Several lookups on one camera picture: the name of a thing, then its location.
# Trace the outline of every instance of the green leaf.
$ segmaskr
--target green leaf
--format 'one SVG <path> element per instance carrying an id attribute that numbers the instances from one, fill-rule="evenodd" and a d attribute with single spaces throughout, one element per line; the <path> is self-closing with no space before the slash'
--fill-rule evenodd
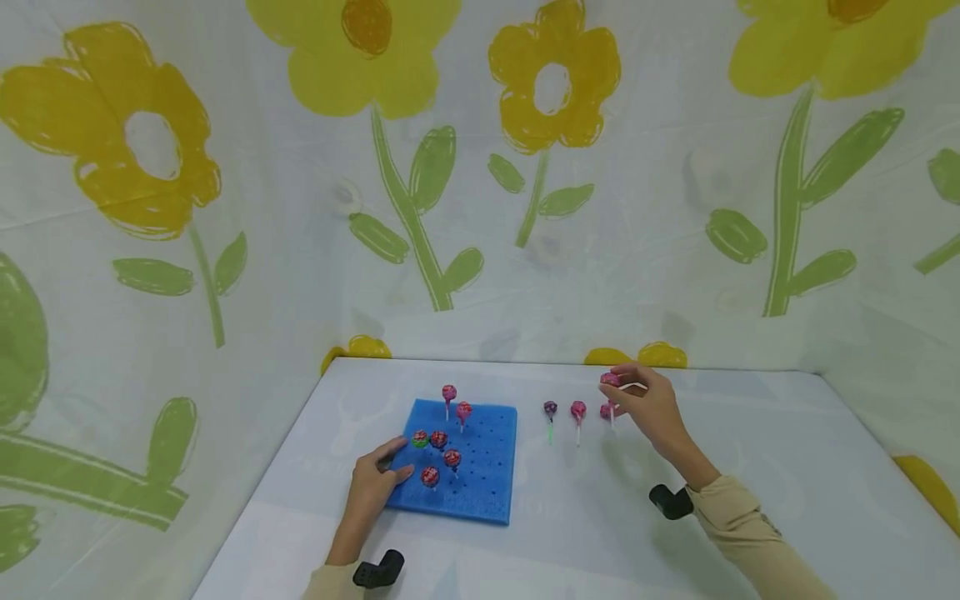
<path id="1" fill-rule="evenodd" d="M 213 277 L 216 281 L 217 296 L 226 296 L 236 285 L 247 266 L 247 234 L 240 231 L 237 238 L 224 248 L 217 264 L 213 267 Z"/>
<path id="2" fill-rule="evenodd" d="M 801 207 L 829 198 L 876 156 L 903 121 L 902 108 L 868 112 L 841 135 L 806 176 Z"/>
<path id="3" fill-rule="evenodd" d="M 47 322 L 34 288 L 0 252 L 0 429 L 20 431 L 47 389 Z"/>
<path id="4" fill-rule="evenodd" d="M 163 260 L 118 258 L 113 271 L 120 283 L 148 294 L 182 296 L 193 289 L 192 271 Z"/>
<path id="5" fill-rule="evenodd" d="M 856 256 L 849 250 L 831 250 L 815 258 L 790 278 L 790 295 L 807 292 L 835 283 L 856 268 Z"/>
<path id="6" fill-rule="evenodd" d="M 749 265 L 767 250 L 767 238 L 742 213 L 717 208 L 707 221 L 707 237 L 730 260 Z"/>
<path id="7" fill-rule="evenodd" d="M 459 292 L 469 286 L 483 271 L 483 254 L 473 246 L 457 254 L 444 271 L 444 288 Z"/>
<path id="8" fill-rule="evenodd" d="M 167 400 L 154 421 L 147 453 L 147 479 L 163 487 L 183 472 L 198 431 L 197 405 L 187 397 Z"/>
<path id="9" fill-rule="evenodd" d="M 487 168 L 500 187 L 511 194 L 519 194 L 527 184 L 514 164 L 501 155 L 491 154 Z"/>
<path id="10" fill-rule="evenodd" d="M 0 506 L 0 573 L 16 566 L 40 545 L 40 538 L 36 536 L 39 528 L 36 507 Z"/>
<path id="11" fill-rule="evenodd" d="M 544 217 L 566 217 L 576 212 L 592 195 L 592 183 L 580 187 L 565 187 L 547 194 L 540 202 L 538 212 Z"/>
<path id="12" fill-rule="evenodd" d="M 410 245 L 380 220 L 364 212 L 350 215 L 350 231 L 377 256 L 395 265 L 407 257 Z"/>
<path id="13" fill-rule="evenodd" d="M 457 157 L 457 133 L 449 125 L 430 130 L 410 166 L 410 200 L 419 214 L 433 208 L 444 193 Z"/>
<path id="14" fill-rule="evenodd" d="M 926 168 L 940 197 L 951 204 L 960 204 L 960 155 L 944 148 L 930 159 Z"/>

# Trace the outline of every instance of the sleeve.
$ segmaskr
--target sleeve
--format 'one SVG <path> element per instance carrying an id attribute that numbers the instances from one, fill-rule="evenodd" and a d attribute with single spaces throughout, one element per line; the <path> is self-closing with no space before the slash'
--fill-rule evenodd
<path id="1" fill-rule="evenodd" d="M 364 589 L 353 584 L 360 562 L 347 566 L 325 564 L 310 576 L 310 585 L 300 600 L 363 600 Z"/>
<path id="2" fill-rule="evenodd" d="M 736 479 L 723 476 L 699 492 L 687 488 L 700 525 L 763 600 L 836 598 Z"/>

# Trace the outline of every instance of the yellow flower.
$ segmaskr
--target yellow flower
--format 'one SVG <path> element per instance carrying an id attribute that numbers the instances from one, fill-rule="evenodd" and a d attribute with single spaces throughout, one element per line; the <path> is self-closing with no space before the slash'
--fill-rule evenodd
<path id="1" fill-rule="evenodd" d="M 220 195 L 220 168 L 206 155 L 210 124 L 200 100 L 171 64 L 157 65 L 128 23 L 100 23 L 63 36 L 66 58 L 16 66 L 0 81 L 0 119 L 51 155 L 74 156 L 86 196 L 130 235 L 170 239 L 193 206 Z M 127 144 L 137 113 L 163 118 L 177 140 L 178 173 L 145 172 Z"/>
<path id="2" fill-rule="evenodd" d="M 310 110 L 349 116 L 376 102 L 388 119 L 430 107 L 433 50 L 460 0 L 247 0 L 263 33 L 293 48 L 290 86 Z"/>
<path id="3" fill-rule="evenodd" d="M 332 363 L 333 359 L 338 356 L 352 356 L 355 358 L 394 357 L 390 353 L 390 348 L 387 347 L 383 340 L 377 340 L 369 335 L 355 335 L 350 338 L 346 350 L 339 346 L 334 346 L 330 349 L 330 352 L 328 352 L 324 357 L 323 362 L 320 363 L 320 377 L 324 376 L 324 373 L 330 367 L 330 363 Z"/>
<path id="4" fill-rule="evenodd" d="M 488 56 L 500 95 L 503 132 L 520 152 L 532 155 L 560 140 L 585 148 L 603 131 L 600 105 L 620 82 L 620 55 L 609 29 L 584 31 L 583 0 L 555 0 L 540 7 L 533 23 L 500 30 Z M 535 103 L 538 76 L 556 63 L 565 69 L 560 107 L 544 113 Z"/>
<path id="5" fill-rule="evenodd" d="M 585 365 L 607 367 L 629 363 L 634 359 L 616 348 L 594 348 L 584 359 Z M 686 352 L 674 348 L 666 342 L 652 342 L 640 349 L 636 354 L 636 361 L 647 367 L 662 367 L 665 369 L 686 369 Z"/>
<path id="6" fill-rule="evenodd" d="M 895 456 L 894 462 L 907 478 L 917 486 L 926 501 L 940 513 L 953 532 L 960 536 L 960 512 L 957 500 L 937 471 L 919 456 Z"/>
<path id="7" fill-rule="evenodd" d="M 736 44 L 730 79 L 779 96 L 810 80 L 829 100 L 893 83 L 924 49 L 926 24 L 960 0 L 737 0 L 755 21 Z"/>

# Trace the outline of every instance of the flower center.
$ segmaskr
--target flower center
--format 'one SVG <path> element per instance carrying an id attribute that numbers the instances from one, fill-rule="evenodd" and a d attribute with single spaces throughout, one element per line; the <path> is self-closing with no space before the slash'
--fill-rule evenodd
<path id="1" fill-rule="evenodd" d="M 340 22 L 350 45 L 369 58 L 387 51 L 394 17 L 386 0 L 347 0 Z"/>
<path id="2" fill-rule="evenodd" d="M 135 112 L 124 130 L 127 146 L 147 175 L 167 181 L 180 176 L 180 144 L 163 115 Z"/>
<path id="3" fill-rule="evenodd" d="M 827 12 L 845 25 L 869 19 L 890 0 L 827 0 Z"/>
<path id="4" fill-rule="evenodd" d="M 534 82 L 534 106 L 543 114 L 557 114 L 570 100 L 570 74 L 556 62 L 546 64 Z"/>

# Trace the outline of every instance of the left hand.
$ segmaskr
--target left hand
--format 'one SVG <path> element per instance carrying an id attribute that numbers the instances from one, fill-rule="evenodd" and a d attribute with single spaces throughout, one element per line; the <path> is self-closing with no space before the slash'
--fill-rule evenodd
<path id="1" fill-rule="evenodd" d="M 347 495 L 347 507 L 333 537 L 326 563 L 346 565 L 357 561 L 376 519 L 387 505 L 391 492 L 410 478 L 414 466 L 390 470 L 381 466 L 407 445 L 406 438 L 393 438 L 370 454 L 357 459 Z"/>

